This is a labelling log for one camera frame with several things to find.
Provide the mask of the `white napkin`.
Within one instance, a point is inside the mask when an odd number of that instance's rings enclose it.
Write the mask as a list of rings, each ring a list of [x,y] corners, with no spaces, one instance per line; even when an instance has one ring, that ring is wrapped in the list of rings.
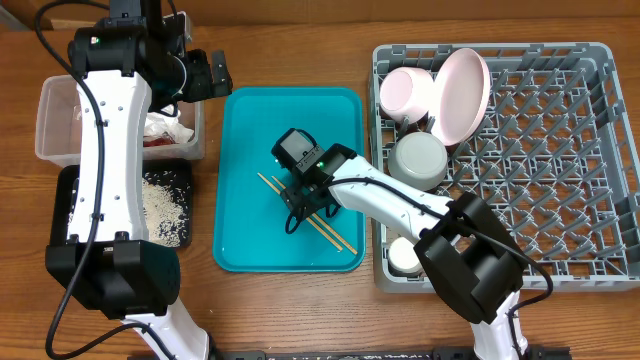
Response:
[[[159,112],[150,112],[146,116],[144,136],[168,135],[174,144],[184,144],[191,140],[194,130],[180,122],[181,112],[176,105],[168,105]]]

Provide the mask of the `red snack wrapper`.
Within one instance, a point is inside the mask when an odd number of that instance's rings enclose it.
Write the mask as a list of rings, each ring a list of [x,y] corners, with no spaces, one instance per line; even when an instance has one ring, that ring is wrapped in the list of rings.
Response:
[[[167,145],[173,145],[174,143],[175,143],[174,139],[168,135],[143,137],[144,147],[167,146]]]

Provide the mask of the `white cup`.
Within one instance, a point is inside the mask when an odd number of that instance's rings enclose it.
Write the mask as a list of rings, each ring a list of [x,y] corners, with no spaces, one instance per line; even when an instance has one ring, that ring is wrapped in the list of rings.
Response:
[[[423,271],[414,252],[414,244],[404,237],[395,239],[389,246],[388,262],[396,273],[403,276],[418,276]]]

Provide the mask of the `grey bowl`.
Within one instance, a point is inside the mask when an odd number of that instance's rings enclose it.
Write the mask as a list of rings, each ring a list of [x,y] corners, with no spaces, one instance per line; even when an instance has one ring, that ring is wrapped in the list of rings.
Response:
[[[388,156],[390,175],[416,189],[430,191],[445,178],[448,155],[445,146],[429,133],[402,137]]]

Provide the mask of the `pink bowl with rice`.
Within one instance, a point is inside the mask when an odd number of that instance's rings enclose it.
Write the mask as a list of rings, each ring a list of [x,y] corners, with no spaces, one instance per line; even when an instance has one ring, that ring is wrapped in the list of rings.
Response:
[[[382,81],[379,91],[383,112],[397,123],[410,124],[424,118],[434,106],[435,85],[431,73],[421,68],[400,67]]]

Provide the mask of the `large pink plate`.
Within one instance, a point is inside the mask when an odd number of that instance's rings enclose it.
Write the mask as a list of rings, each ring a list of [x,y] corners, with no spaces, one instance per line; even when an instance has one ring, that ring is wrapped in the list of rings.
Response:
[[[437,72],[429,111],[434,118],[431,134],[445,146],[469,138],[488,106],[490,74],[485,60],[470,48],[453,52]]]

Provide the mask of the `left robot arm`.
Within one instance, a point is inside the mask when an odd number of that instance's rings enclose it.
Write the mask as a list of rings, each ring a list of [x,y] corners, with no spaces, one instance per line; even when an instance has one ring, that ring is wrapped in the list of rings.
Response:
[[[81,161],[66,237],[47,271],[77,301],[132,329],[160,359],[217,359],[213,337],[179,297],[176,252],[150,241],[143,210],[143,132],[149,113],[230,95],[222,52],[187,48],[187,19],[159,1],[112,1],[76,31],[59,64],[76,81]]]

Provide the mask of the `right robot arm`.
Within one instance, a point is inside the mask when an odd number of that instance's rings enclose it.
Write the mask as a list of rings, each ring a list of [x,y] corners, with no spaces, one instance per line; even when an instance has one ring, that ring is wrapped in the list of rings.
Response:
[[[319,210],[373,218],[409,241],[436,294],[470,323],[477,358],[525,357],[528,342],[515,315],[529,259],[483,199],[423,192],[349,147],[323,149],[302,129],[285,132],[271,153],[293,178],[282,194],[287,233]]]

